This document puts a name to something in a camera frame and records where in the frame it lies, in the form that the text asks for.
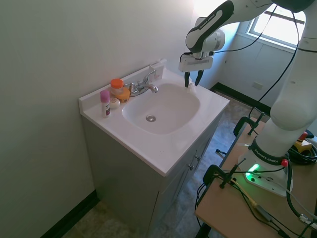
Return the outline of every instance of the vanity cabinet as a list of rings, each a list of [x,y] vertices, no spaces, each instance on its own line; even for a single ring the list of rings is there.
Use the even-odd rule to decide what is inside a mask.
[[[166,176],[82,117],[98,198],[131,227],[150,234],[204,159],[221,115]]]

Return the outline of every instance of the faucet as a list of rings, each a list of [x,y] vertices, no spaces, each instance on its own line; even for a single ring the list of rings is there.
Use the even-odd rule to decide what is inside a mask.
[[[124,87],[128,87],[130,91],[130,96],[135,97],[138,96],[144,92],[146,92],[148,89],[152,91],[152,93],[157,93],[158,88],[152,84],[149,84],[149,76],[153,73],[156,73],[155,70],[153,70],[151,73],[149,73],[147,76],[144,77],[142,82],[135,83],[128,83],[124,85]]]

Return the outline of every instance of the cabinet handle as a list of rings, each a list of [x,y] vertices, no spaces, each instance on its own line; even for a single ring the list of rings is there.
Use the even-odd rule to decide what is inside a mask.
[[[197,159],[197,160],[198,160],[198,162],[199,162],[199,160],[200,160],[201,158],[202,158],[201,156],[197,156],[197,155],[195,155],[195,159]]]
[[[188,164],[188,168],[189,168],[190,170],[193,170],[193,169],[194,169],[194,166],[193,166],[193,165]]]

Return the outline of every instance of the cabinet door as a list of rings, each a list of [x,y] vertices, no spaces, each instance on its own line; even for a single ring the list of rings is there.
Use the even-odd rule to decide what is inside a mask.
[[[194,175],[194,173],[196,172],[198,166],[200,165],[205,151],[207,150],[209,143],[212,139],[212,136],[214,134],[214,132],[216,131],[217,128],[217,124],[214,126],[214,128],[211,130],[211,134],[210,137],[208,137],[198,148],[197,150],[194,150],[189,152],[189,155],[192,156],[192,161],[191,163],[189,163],[188,166],[188,173],[186,174],[186,177],[184,178],[184,182],[182,184],[181,189],[179,190],[179,192],[183,189],[183,187],[188,183],[188,181],[191,179],[191,177]]]
[[[158,193],[157,203],[152,216],[151,227],[155,227],[158,221],[162,218],[165,212],[170,208],[173,201],[176,199],[189,168],[184,166],[179,173],[174,177],[169,186],[162,192]]]

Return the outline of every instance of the white cable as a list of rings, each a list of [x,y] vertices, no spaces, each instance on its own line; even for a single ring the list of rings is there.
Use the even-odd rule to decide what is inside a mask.
[[[284,189],[286,192],[288,192],[294,199],[295,199],[295,201],[298,203],[298,205],[300,205],[307,213],[309,213],[314,219],[317,219],[317,216],[316,215],[314,215],[312,212],[310,212],[308,209],[306,209],[302,204],[301,204],[301,202],[297,199],[297,197],[295,197],[295,195],[293,195],[293,193],[290,191],[290,190],[288,190],[286,187],[284,187],[283,185],[281,185],[280,183],[278,183],[278,182],[274,182],[274,181],[271,181],[272,183],[274,183],[274,184],[276,184],[276,185],[278,185],[278,186],[280,186],[282,189]]]

